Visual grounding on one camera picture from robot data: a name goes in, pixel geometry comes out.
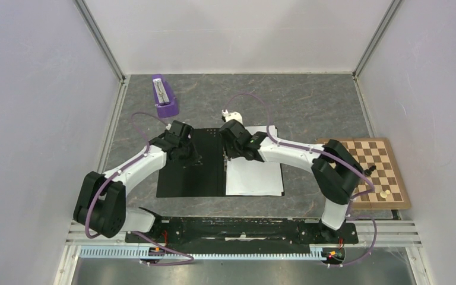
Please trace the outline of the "white paper sheets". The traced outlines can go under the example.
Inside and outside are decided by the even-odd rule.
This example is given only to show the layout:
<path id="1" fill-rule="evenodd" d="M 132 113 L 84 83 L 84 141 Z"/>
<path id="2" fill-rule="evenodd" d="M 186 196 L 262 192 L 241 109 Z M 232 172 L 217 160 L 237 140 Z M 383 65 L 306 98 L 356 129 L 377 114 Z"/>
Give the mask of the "white paper sheets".
<path id="1" fill-rule="evenodd" d="M 235 157 L 229 140 L 224 137 L 223 148 L 226 155 L 226 195 L 251 197 L 281 197 L 284 195 L 281 164 L 262 163 Z"/>

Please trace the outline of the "black folder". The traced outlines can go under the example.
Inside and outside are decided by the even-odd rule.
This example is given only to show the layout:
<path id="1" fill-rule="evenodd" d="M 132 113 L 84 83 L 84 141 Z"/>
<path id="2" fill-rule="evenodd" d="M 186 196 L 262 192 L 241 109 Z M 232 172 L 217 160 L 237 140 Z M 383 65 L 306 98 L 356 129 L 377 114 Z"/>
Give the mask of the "black folder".
<path id="1" fill-rule="evenodd" d="M 159 170 L 157 198 L 284 195 L 281 164 L 225 158 L 216 128 L 195 129 L 192 141 L 199 160 L 168 161 Z"/>

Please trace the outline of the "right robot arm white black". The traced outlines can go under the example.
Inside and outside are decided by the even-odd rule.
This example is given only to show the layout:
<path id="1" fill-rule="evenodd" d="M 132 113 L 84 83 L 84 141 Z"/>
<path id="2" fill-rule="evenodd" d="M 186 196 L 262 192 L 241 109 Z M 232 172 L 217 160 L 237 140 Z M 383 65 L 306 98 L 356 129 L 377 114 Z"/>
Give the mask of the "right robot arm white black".
<path id="1" fill-rule="evenodd" d="M 329 140 L 326 144 L 303 144 L 275 138 L 267 132 L 251 134 L 236 120 L 227 121 L 219 134 L 230 159 L 280 163 L 312 173 L 325 197 L 319 235 L 326 242 L 335 242 L 343 235 L 353 192 L 365 176 L 342 143 Z"/>

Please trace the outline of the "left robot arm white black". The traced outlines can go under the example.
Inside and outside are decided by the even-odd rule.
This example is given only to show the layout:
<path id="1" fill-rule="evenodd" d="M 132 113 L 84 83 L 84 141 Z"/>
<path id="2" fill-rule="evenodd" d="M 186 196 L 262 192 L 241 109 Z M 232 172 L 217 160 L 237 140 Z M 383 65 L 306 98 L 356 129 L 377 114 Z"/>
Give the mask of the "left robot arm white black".
<path id="1" fill-rule="evenodd" d="M 158 241 L 163 228 L 155 222 L 156 215 L 127 207 L 126 198 L 145 178 L 167 164 L 189 167 L 198 163 L 201 157 L 195 149 L 193 133 L 192 126 L 173 121 L 126 162 L 104 173 L 86 174 L 73 213 L 73 219 L 84 225 L 85 235 L 94 239 L 139 232 L 148 242 Z"/>

